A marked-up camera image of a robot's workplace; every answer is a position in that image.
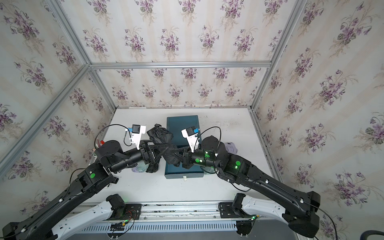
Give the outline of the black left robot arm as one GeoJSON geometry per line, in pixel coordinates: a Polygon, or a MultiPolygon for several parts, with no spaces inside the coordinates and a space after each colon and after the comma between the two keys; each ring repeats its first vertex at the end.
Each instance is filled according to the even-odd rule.
{"type": "Polygon", "coordinates": [[[134,168],[140,162],[158,166],[162,151],[150,141],[142,141],[138,149],[124,152],[118,141],[107,141],[96,149],[97,159],[83,169],[70,185],[31,217],[10,222],[3,227],[3,240],[59,240],[66,230],[70,234],[81,227],[68,226],[67,215],[109,184],[116,184],[118,172],[134,168]]]}

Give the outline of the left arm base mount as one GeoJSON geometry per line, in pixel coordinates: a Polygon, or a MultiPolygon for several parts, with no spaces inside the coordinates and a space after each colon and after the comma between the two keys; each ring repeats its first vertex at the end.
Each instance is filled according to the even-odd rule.
{"type": "Polygon", "coordinates": [[[126,204],[125,207],[119,207],[114,210],[107,221],[122,221],[133,218],[138,220],[142,210],[142,204],[126,204]]]}

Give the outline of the teal drawer cabinet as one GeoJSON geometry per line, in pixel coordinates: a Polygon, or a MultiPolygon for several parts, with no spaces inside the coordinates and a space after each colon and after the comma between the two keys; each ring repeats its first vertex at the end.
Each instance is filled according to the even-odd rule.
{"type": "Polygon", "coordinates": [[[167,130],[173,134],[172,144],[177,148],[189,147],[196,152],[200,140],[200,124],[197,115],[167,117],[167,130]]]}

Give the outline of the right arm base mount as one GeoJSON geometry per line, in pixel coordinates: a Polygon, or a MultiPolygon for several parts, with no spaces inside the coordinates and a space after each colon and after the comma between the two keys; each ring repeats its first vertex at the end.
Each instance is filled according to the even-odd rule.
{"type": "Polygon", "coordinates": [[[220,202],[218,204],[221,219],[248,219],[255,220],[256,215],[246,214],[243,210],[233,207],[233,202],[220,202]]]}

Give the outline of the teal top drawer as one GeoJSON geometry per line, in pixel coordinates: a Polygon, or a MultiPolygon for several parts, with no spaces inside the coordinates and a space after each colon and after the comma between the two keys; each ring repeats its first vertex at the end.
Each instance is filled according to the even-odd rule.
{"type": "Polygon", "coordinates": [[[199,166],[192,166],[190,169],[182,167],[182,162],[178,166],[166,163],[165,177],[166,179],[187,179],[202,178],[204,171],[199,166]]]}

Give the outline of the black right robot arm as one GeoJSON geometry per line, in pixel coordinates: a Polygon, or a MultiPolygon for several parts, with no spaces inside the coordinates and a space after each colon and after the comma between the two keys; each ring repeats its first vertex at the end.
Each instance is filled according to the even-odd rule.
{"type": "Polygon", "coordinates": [[[214,168],[220,179],[242,185],[268,197],[267,201],[262,201],[245,194],[237,194],[234,203],[240,207],[239,214],[266,215],[278,219],[297,234],[307,238],[314,238],[318,233],[320,218],[317,211],[321,203],[318,193],[305,193],[283,184],[245,158],[228,153],[225,144],[216,137],[205,138],[202,147],[197,150],[176,150],[174,156],[186,169],[192,165],[214,168]]]}

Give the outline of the black umbrella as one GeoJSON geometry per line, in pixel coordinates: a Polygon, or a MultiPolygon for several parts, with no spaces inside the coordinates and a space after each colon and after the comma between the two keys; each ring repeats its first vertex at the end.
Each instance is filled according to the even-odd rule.
{"type": "Polygon", "coordinates": [[[153,128],[147,131],[147,135],[149,136],[150,141],[158,146],[157,158],[159,159],[159,162],[154,165],[149,165],[146,172],[155,173],[159,169],[159,163],[161,158],[163,158],[163,153],[165,152],[166,147],[168,144],[172,144],[173,134],[166,128],[163,128],[160,124],[155,124],[153,128]]]}
{"type": "Polygon", "coordinates": [[[168,144],[165,152],[163,153],[163,158],[169,165],[173,165],[175,167],[179,167],[180,163],[183,161],[183,153],[185,150],[184,147],[178,147],[173,144],[168,144]]]}

